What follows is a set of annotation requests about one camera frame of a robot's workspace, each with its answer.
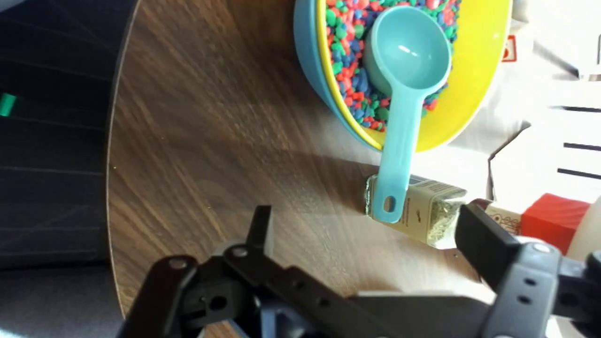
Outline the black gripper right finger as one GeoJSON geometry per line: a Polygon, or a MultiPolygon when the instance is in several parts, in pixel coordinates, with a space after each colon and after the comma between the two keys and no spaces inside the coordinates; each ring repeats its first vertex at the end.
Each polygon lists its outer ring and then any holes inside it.
{"type": "Polygon", "coordinates": [[[457,248],[492,287],[479,338],[545,338],[552,316],[584,338],[601,338],[601,252],[584,261],[547,242],[520,242],[479,205],[462,205],[457,248]]]}

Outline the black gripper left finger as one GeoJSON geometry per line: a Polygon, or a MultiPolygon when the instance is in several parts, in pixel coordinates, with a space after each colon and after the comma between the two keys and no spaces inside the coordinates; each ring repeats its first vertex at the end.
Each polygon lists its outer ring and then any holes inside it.
{"type": "Polygon", "coordinates": [[[265,254],[271,207],[254,210],[248,237],[199,263],[158,259],[130,308],[119,338],[201,338],[231,323],[244,338],[346,338],[351,302],[297,267],[265,254]]]}

